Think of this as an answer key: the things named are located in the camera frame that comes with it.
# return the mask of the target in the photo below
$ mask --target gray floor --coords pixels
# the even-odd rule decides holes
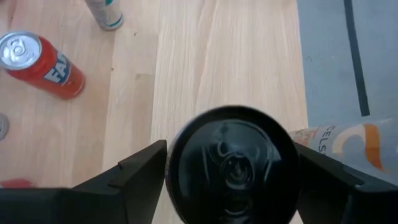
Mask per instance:
[[[309,126],[398,114],[398,1],[352,2],[370,115],[359,108],[344,0],[297,0]]]

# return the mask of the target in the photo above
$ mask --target can lid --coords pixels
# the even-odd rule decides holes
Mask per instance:
[[[42,45],[39,38],[27,31],[10,32],[0,38],[0,66],[22,70],[39,59]]]
[[[6,137],[8,132],[8,118],[6,115],[0,113],[0,140]]]

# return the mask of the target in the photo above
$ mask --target red can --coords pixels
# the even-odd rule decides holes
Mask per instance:
[[[0,189],[23,189],[35,187],[32,182],[25,179],[12,179],[0,181]]]
[[[12,77],[63,99],[76,97],[84,74],[48,40],[31,32],[10,32],[0,38],[0,66]]]

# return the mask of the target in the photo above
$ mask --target can top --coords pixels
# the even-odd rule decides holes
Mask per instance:
[[[31,32],[9,32],[0,38],[0,66],[8,70],[22,70],[39,59],[42,44]]]

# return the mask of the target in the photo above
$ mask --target wood grain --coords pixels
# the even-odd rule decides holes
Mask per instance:
[[[307,126],[294,0],[121,0],[125,23],[106,32],[81,0],[0,0],[0,32],[47,38],[87,84],[62,101],[0,72],[0,180],[73,186],[194,116],[255,107],[288,131]],[[153,223],[181,223],[165,189]],[[296,217],[294,223],[300,223]]]
[[[153,141],[226,104],[307,126],[294,0],[163,0],[159,25]],[[170,207],[163,189],[153,223],[180,223]]]

